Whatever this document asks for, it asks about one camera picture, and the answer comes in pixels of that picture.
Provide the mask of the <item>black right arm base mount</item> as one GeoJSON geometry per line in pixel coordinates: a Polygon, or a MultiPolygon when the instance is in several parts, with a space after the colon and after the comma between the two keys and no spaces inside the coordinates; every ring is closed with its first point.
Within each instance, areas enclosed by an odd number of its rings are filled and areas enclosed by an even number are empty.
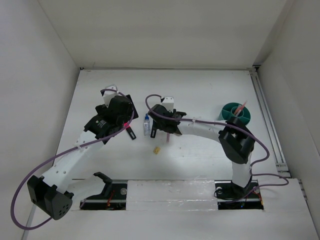
{"type": "Polygon", "coordinates": [[[257,180],[252,180],[248,186],[241,188],[230,180],[215,182],[213,196],[217,199],[218,210],[264,210],[264,204],[257,180]]]}

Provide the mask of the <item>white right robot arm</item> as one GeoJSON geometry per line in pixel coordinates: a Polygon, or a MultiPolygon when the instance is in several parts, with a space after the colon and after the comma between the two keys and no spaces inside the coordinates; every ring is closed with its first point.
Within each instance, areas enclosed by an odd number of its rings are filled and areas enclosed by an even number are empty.
{"type": "Polygon", "coordinates": [[[208,124],[196,119],[187,120],[185,112],[168,111],[163,105],[156,104],[148,115],[153,119],[151,137],[156,131],[181,135],[191,135],[216,141],[221,144],[225,156],[232,164],[232,179],[229,185],[219,191],[224,200],[236,200],[249,192],[252,181],[251,155],[255,140],[246,134],[249,132],[246,125],[239,119],[232,117],[228,121],[218,121],[217,124],[208,124]]]}

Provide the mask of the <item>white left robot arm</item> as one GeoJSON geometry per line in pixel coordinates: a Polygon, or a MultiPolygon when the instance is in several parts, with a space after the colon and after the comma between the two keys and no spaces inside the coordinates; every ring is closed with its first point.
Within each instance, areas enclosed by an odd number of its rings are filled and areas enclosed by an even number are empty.
{"type": "Polygon", "coordinates": [[[84,126],[75,149],[62,155],[41,177],[32,175],[27,181],[31,201],[53,220],[71,209],[75,193],[70,185],[85,162],[136,116],[130,95],[116,95],[95,110],[97,114],[84,126]]]}

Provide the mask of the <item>pink pen with clear cap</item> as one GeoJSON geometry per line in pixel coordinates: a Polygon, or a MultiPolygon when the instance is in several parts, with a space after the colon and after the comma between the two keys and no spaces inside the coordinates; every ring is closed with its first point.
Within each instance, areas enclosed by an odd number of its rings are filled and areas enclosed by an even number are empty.
{"type": "Polygon", "coordinates": [[[237,117],[242,111],[243,109],[245,108],[246,104],[247,104],[247,100],[243,103],[243,104],[240,104],[237,109],[234,111],[234,115],[237,117]]]}

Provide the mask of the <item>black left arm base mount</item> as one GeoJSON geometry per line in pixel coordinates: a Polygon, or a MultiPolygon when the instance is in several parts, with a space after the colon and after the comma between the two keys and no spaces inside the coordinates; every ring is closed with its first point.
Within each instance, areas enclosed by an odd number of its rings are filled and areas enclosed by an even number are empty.
{"type": "Polygon", "coordinates": [[[128,181],[112,180],[104,173],[96,172],[94,177],[102,180],[103,188],[97,194],[91,194],[81,200],[79,208],[81,210],[106,210],[124,211],[126,210],[128,181]]]}

